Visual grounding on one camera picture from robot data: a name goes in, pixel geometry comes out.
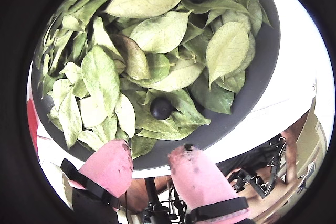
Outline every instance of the large bowl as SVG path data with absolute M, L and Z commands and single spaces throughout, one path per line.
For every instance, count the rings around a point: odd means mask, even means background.
M 142 170 L 167 165 L 167 153 L 184 143 L 193 143 L 203 150 L 210 147 L 232 131 L 256 105 L 272 77 L 280 47 L 280 22 L 275 3 L 273 0 L 259 1 L 264 7 L 273 28 L 263 24 L 256 37 L 256 55 L 246 69 L 246 82 L 239 94 L 236 95 L 232 105 L 232 114 L 220 114 L 205 109 L 202 114 L 211 119 L 210 125 L 197 128 L 183 140 L 158 141 L 148 154 L 134 160 L 134 169 Z M 48 95 L 43 99 L 41 98 L 41 88 L 37 88 L 41 73 L 35 67 L 35 64 L 33 64 L 31 75 L 34 103 L 42 125 L 60 147 L 74 157 L 86 161 L 93 151 L 87 150 L 78 142 L 70 150 L 67 150 L 63 132 L 49 123 L 47 114 L 54 103 Z

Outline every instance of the pile of leaves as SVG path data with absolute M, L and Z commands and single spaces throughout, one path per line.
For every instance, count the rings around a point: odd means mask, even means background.
M 183 139 L 210 124 L 193 99 L 230 114 L 263 21 L 259 0 L 65 0 L 35 52 L 50 122 L 68 148 L 122 138 L 133 158 Z M 166 120 L 156 97 L 176 108 Z

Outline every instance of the white surface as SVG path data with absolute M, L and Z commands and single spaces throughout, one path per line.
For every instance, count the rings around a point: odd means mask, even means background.
M 239 155 L 277 135 L 310 108 L 315 95 L 316 115 L 330 141 L 335 94 L 328 53 L 315 24 L 298 0 L 274 1 L 279 12 L 281 29 L 280 52 L 275 72 L 251 113 L 221 141 L 205 150 L 213 162 Z M 38 135 L 50 138 L 41 125 Z M 39 138 L 37 145 L 39 155 L 56 165 L 60 165 L 64 157 L 77 168 L 83 164 L 53 140 Z M 169 167 L 164 166 L 135 170 L 133 178 L 168 174 Z

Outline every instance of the black wire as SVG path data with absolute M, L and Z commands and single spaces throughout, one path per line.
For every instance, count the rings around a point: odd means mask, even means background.
M 127 220 L 127 224 L 130 224 L 128 221 L 128 216 L 127 216 L 127 191 L 125 192 L 125 208 L 126 208 L 126 220 Z

